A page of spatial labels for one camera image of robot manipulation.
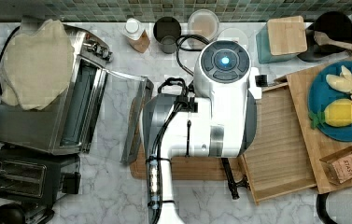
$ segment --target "lemon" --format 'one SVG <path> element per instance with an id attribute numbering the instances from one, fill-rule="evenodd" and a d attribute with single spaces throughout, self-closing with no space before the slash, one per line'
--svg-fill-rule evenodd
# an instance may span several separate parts
<path id="1" fill-rule="evenodd" d="M 349 99 L 340 99 L 328 105 L 324 112 L 318 111 L 317 114 L 309 112 L 312 120 L 312 128 L 318 124 L 327 123 L 332 127 L 344 127 L 352 124 L 352 101 Z"/>
<path id="2" fill-rule="evenodd" d="M 324 110 L 325 121 L 333 127 L 344 127 L 352 124 L 352 101 L 340 99 L 332 102 Z"/>

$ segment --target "spice jar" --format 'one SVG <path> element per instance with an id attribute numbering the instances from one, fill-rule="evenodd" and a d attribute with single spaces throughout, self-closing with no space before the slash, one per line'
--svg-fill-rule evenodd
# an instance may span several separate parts
<path id="1" fill-rule="evenodd" d="M 129 44 L 138 52 L 144 53 L 149 46 L 149 38 L 143 24 L 133 18 L 126 21 L 123 34 L 127 37 Z"/>

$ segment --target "kitchen counter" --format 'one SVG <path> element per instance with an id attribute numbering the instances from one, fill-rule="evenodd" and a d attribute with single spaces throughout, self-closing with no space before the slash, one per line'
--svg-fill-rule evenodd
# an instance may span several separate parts
<path id="1" fill-rule="evenodd" d="M 114 52 L 114 61 L 108 69 L 137 76 L 146 76 L 157 88 L 168 77 L 187 75 L 177 64 L 176 55 L 162 53 L 153 38 L 149 49 L 140 54 L 132 49 L 121 34 L 124 23 L 69 23 L 90 30 L 101 37 Z M 17 24 L 0 23 L 0 49 Z M 259 64 L 255 46 L 255 34 L 264 23 L 222 23 L 219 30 L 239 28 L 249 39 L 248 52 L 252 66 L 258 67 L 261 74 L 268 75 L 269 82 L 276 77 L 292 73 L 321 63 L 333 62 L 348 56 L 346 52 L 330 56 L 320 63 L 305 63 L 298 58 L 282 63 Z M 187 67 L 193 68 L 198 52 L 181 52 L 180 58 Z M 50 223 L 148 223 L 146 181 L 134 179 L 129 167 L 116 161 L 94 154 L 95 147 L 108 150 L 122 148 L 122 142 L 112 137 L 107 127 L 114 126 L 108 109 L 120 108 L 122 97 L 105 92 L 99 120 L 93 137 L 90 154 L 81 157 L 81 188 L 79 195 L 68 195 L 58 201 L 56 212 Z M 119 112 L 117 119 L 127 120 L 128 114 Z M 179 215 L 188 224 L 194 223 L 321 223 L 316 213 L 317 192 L 308 189 L 281 196 L 256 206 L 246 189 L 239 189 L 239 200 L 232 200 L 226 181 L 174 181 L 176 205 Z M 0 205 L 7 203 L 0 199 Z"/>

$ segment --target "container lid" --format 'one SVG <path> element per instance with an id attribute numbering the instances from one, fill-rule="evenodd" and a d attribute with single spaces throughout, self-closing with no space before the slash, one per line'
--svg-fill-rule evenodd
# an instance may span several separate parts
<path id="1" fill-rule="evenodd" d="M 303 17 L 268 20 L 269 45 L 272 55 L 307 51 Z"/>
<path id="2" fill-rule="evenodd" d="M 247 35 L 236 28 L 228 28 L 223 30 L 219 35 L 217 40 L 229 40 L 238 43 L 245 49 L 248 49 L 248 37 Z"/>
<path id="3" fill-rule="evenodd" d="M 138 40 L 144 30 L 143 24 L 140 21 L 130 18 L 123 27 L 123 34 L 132 40 Z"/>
<path id="4" fill-rule="evenodd" d="M 217 35 L 219 20 L 217 15 L 207 9 L 200 9 L 192 13 L 188 19 L 188 33 L 190 35 L 202 35 L 209 41 L 212 41 Z M 188 44 L 193 49 L 202 49 L 205 47 L 200 41 L 189 39 Z"/>

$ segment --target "wooden utensil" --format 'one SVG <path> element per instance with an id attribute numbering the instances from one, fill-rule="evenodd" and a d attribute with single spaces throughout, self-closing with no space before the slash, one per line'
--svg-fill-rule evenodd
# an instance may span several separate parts
<path id="1" fill-rule="evenodd" d="M 334 46 L 339 47 L 339 48 L 351 49 L 352 50 L 352 44 L 332 40 L 326 34 L 324 34 L 322 32 L 319 32 L 319 31 L 315 31 L 315 40 L 320 46 L 322 46 L 322 45 L 334 45 Z"/>

